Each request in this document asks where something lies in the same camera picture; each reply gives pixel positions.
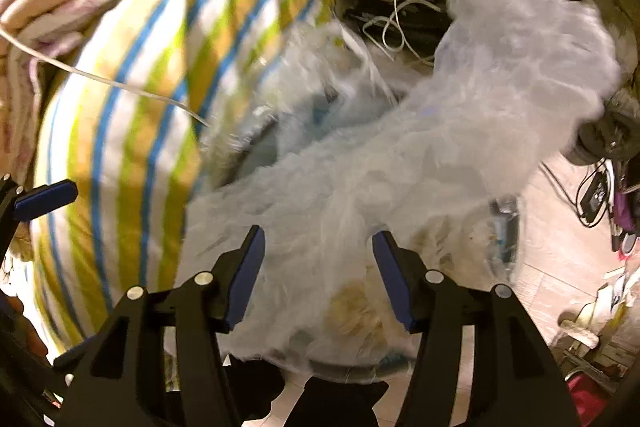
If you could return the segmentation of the striped yellow blue bedding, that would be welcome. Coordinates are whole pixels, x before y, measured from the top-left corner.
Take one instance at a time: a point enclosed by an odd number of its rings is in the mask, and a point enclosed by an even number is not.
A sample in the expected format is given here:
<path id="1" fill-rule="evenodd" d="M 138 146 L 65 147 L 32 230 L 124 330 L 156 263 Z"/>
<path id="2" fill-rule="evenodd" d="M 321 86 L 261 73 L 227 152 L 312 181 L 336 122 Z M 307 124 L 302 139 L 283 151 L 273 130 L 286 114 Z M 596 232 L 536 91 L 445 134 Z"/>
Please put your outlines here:
<path id="1" fill-rule="evenodd" d="M 37 184 L 78 197 L 32 226 L 35 303 L 56 351 L 93 335 L 122 294 L 175 282 L 201 173 L 265 90 L 286 32 L 334 0 L 119 0 L 43 116 Z"/>

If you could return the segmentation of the large clear trash bag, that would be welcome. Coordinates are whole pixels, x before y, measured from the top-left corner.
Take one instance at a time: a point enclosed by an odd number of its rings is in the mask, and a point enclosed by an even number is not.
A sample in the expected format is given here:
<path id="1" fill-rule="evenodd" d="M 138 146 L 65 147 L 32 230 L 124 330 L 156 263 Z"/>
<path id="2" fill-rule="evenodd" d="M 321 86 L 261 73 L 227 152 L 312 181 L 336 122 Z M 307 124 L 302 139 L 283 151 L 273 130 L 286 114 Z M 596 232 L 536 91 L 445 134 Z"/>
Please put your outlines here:
<path id="1" fill-rule="evenodd" d="M 212 267 L 251 225 L 266 254 L 245 317 L 222 337 L 238 358 L 303 366 L 413 358 L 372 254 L 375 232 L 461 284 L 499 280 L 488 205 L 521 192 L 538 164 L 596 116 L 620 80 L 597 7 L 579 0 L 447 0 L 435 69 L 399 104 L 385 87 L 332 117 L 325 138 L 188 208 L 178 280 Z"/>

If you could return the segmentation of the pink plush pillow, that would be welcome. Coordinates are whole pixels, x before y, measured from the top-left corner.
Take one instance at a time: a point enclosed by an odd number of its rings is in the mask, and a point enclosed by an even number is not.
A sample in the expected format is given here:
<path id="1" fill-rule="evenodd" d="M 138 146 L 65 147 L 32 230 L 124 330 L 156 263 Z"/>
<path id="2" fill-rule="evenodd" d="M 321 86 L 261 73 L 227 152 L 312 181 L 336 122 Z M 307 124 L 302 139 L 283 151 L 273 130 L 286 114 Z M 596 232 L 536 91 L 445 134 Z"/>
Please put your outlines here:
<path id="1" fill-rule="evenodd" d="M 82 31 L 115 0 L 1 0 L 1 28 L 52 58 L 77 48 Z M 38 60 L 1 41 L 1 172 L 27 178 L 46 82 Z"/>

